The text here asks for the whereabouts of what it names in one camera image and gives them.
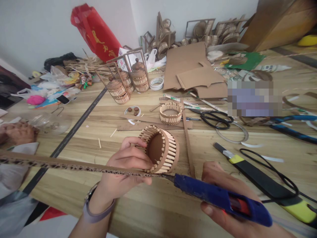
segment yellow object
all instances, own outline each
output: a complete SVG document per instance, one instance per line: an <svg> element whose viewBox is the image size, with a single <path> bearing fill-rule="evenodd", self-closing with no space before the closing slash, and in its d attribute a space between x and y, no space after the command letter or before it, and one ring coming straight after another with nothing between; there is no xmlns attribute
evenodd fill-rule
<svg viewBox="0 0 317 238"><path fill-rule="evenodd" d="M239 163L239 162L241 162L243 160L244 159L242 157L240 157L239 155L235 155L231 159L229 159L229 162L232 163L232 164L236 164L236 163Z"/></svg>
<svg viewBox="0 0 317 238"><path fill-rule="evenodd" d="M41 73L38 72L38 71L33 71L33 72L32 72L32 75L33 75L34 78L36 78L36 77L40 77L40 76L41 76Z"/></svg>
<svg viewBox="0 0 317 238"><path fill-rule="evenodd" d="M317 35L304 36L298 43L298 46L313 46L317 45Z"/></svg>
<svg viewBox="0 0 317 238"><path fill-rule="evenodd" d="M310 210L307 204L308 203L303 200L300 203L294 205L281 207L295 216L298 220L304 223L311 223L314 219L316 219L317 214Z"/></svg>

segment white wall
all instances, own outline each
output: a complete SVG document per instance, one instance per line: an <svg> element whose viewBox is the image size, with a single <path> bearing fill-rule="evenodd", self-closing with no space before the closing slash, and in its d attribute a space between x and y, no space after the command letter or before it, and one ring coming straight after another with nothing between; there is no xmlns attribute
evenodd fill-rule
<svg viewBox="0 0 317 238"><path fill-rule="evenodd" d="M116 0L0 0L0 58L23 75L43 69L47 58L73 52L93 55L70 22L73 7L95 7L121 45L138 47L131 5Z"/></svg>
<svg viewBox="0 0 317 238"><path fill-rule="evenodd" d="M136 31L144 35L149 31L156 35L156 16L161 12L162 19L169 18L172 30L176 31L176 41L185 37L186 22L206 18L218 21L240 18L246 14L250 18L255 12L258 0L131 0ZM189 25L189 33L194 23Z"/></svg>

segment blue pliers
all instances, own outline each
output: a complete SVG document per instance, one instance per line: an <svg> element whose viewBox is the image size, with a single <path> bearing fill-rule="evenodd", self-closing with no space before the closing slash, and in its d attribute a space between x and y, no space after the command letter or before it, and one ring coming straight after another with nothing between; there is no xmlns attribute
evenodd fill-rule
<svg viewBox="0 0 317 238"><path fill-rule="evenodd" d="M304 135L300 132L297 132L295 130L292 130L292 129L280 124L281 122L291 121L291 120L317 121L317 116L293 115L293 116L286 116L286 117L275 117L275 118L271 118L264 125L270 125L270 128L273 128L279 132L282 132L286 135L295 137L297 139L300 139L300 140L303 140L303 141L306 141L306 142L309 142L312 144L317 144L317 138Z"/></svg>

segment red paper bag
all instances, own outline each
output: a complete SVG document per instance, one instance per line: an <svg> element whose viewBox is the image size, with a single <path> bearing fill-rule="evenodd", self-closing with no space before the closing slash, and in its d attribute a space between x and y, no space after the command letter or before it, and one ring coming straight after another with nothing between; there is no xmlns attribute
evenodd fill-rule
<svg viewBox="0 0 317 238"><path fill-rule="evenodd" d="M94 7L85 3L73 8L70 20L100 59L106 62L118 56L121 45Z"/></svg>

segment white bottle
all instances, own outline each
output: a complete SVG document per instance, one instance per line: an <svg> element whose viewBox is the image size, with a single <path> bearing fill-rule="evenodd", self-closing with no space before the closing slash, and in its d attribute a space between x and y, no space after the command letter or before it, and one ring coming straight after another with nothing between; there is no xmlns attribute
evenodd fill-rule
<svg viewBox="0 0 317 238"><path fill-rule="evenodd" d="M278 65L262 65L262 66L258 65L255 69L271 73L271 72L284 71L284 70L290 69L290 68L292 68L292 67L278 64Z"/></svg>

